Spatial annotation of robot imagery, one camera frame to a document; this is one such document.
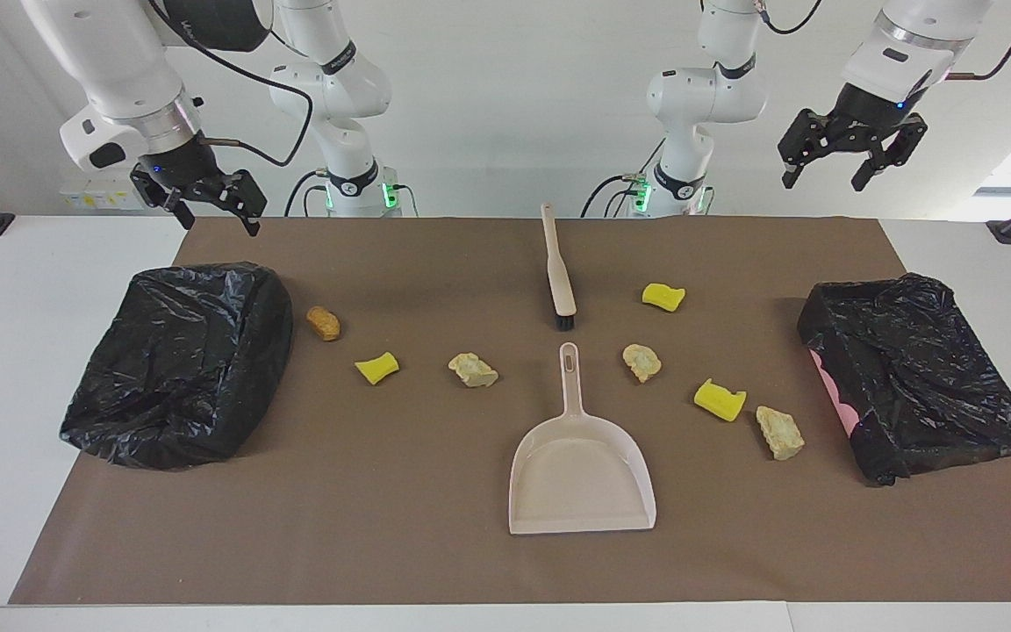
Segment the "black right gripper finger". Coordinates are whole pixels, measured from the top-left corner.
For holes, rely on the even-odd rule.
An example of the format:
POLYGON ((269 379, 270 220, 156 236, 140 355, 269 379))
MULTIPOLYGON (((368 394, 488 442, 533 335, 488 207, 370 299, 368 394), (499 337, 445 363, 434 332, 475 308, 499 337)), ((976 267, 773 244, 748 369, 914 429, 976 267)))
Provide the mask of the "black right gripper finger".
POLYGON ((247 169, 221 177, 220 209, 237 217, 249 237, 260 232, 261 216, 268 205, 263 191, 247 169))
POLYGON ((137 199, 145 207, 161 209, 176 217, 185 231, 194 225, 194 215, 185 204, 180 189, 166 188, 156 183, 142 167, 133 167, 130 181, 135 187, 137 199))

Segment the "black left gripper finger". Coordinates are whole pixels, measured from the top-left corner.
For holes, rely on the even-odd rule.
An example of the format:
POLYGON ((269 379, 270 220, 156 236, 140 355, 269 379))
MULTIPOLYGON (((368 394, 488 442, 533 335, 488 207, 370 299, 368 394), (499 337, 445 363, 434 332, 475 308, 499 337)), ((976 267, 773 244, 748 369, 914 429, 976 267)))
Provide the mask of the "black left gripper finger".
POLYGON ((827 125, 829 116, 803 109, 786 129, 778 142, 784 173, 782 184, 790 190, 797 184, 807 164, 830 155, 827 125))
POLYGON ((890 167, 902 167, 909 161, 916 145, 927 132, 926 121, 919 113, 911 113, 903 123, 891 129, 890 139, 879 131, 856 133, 860 140, 860 148, 867 154, 866 160, 860 164, 851 178, 854 191, 863 191, 874 176, 890 167))

